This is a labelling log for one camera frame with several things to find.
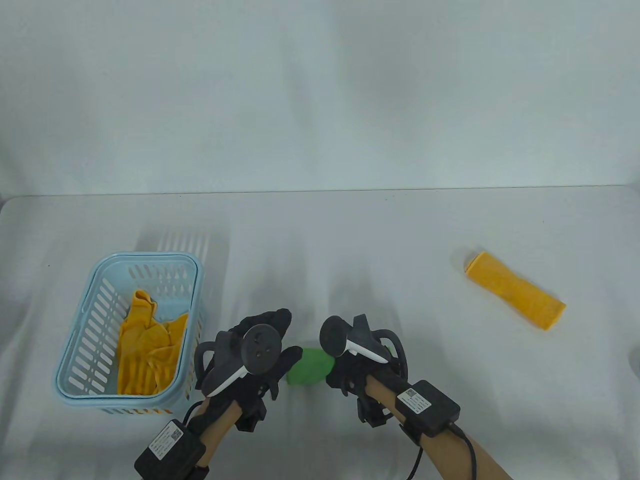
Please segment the person's right hand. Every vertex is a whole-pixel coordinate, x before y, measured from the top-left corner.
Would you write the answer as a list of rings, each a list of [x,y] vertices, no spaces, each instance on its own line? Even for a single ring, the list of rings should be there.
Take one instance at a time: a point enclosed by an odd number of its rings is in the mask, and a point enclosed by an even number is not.
[[[387,363],[380,363],[362,354],[346,352],[339,356],[326,377],[326,384],[332,389],[340,390],[344,396],[354,394],[359,398],[367,398],[367,377],[379,372],[393,374],[407,380],[409,367],[405,356],[391,357]]]

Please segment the person's left hand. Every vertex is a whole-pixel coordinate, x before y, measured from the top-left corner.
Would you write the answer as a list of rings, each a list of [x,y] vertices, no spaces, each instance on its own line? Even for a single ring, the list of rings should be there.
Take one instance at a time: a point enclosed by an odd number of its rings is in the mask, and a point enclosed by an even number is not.
[[[241,411],[235,421],[239,431],[253,432],[265,419],[265,395],[278,398],[279,382],[303,356],[300,346],[282,347],[291,320],[286,308],[266,311],[218,332],[213,341],[199,343],[195,387],[205,402],[203,412],[187,424],[192,434],[202,435],[233,403]]]

